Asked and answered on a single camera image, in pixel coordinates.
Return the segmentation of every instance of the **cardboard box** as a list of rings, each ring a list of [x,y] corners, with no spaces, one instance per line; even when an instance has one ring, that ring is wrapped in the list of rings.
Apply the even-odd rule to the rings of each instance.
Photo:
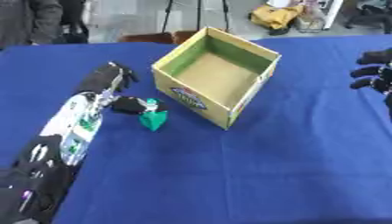
[[[280,57],[207,27],[152,69],[157,89],[227,130],[272,75]]]

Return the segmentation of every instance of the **table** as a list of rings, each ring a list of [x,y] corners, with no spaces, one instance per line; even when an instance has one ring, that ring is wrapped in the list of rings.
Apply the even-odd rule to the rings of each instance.
[[[283,58],[229,131],[154,88],[151,63],[173,45],[2,52],[0,166],[39,132],[85,74],[117,60],[141,78],[126,94],[165,100],[169,121],[152,133],[135,117],[107,111],[54,223],[392,221],[392,124],[382,95],[348,88],[359,54],[390,47],[390,36],[256,43]]]

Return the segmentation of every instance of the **bag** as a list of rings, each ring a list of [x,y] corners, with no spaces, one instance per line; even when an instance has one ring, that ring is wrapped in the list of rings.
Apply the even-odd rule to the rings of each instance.
[[[260,6],[250,14],[250,20],[273,30],[287,28],[291,20],[304,11],[303,5],[287,8],[274,8],[267,4]]]

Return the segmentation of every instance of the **green object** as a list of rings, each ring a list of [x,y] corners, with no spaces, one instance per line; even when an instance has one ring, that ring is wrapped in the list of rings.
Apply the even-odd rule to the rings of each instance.
[[[81,142],[79,142],[78,140],[73,140],[73,145],[71,145],[71,147],[69,147],[68,149],[69,152],[74,154],[78,150],[80,144]]]
[[[154,99],[147,100],[147,108],[149,106],[156,107],[158,102]],[[167,120],[167,111],[147,111],[139,116],[140,123],[149,130],[156,131]]]
[[[93,131],[95,128],[95,120],[92,118],[88,118],[88,120],[80,119],[79,125],[88,131]]]

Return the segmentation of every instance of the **person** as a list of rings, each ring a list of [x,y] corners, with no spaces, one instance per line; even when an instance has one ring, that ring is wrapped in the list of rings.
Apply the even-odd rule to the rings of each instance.
[[[0,50],[51,44],[60,35],[57,0],[0,0]]]

